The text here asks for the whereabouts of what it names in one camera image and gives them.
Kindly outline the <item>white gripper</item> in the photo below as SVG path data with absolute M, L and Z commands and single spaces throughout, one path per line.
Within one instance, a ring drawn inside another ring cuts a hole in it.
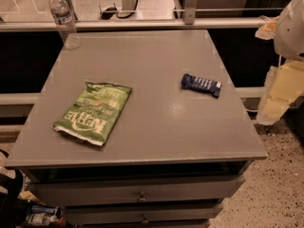
M 261 40 L 274 38 L 275 53 L 288 61 L 280 67 L 271 66 L 264 83 L 256 120 L 272 125 L 304 92 L 304 0 L 292 0 L 279 17 L 261 15 L 265 21 L 255 33 Z

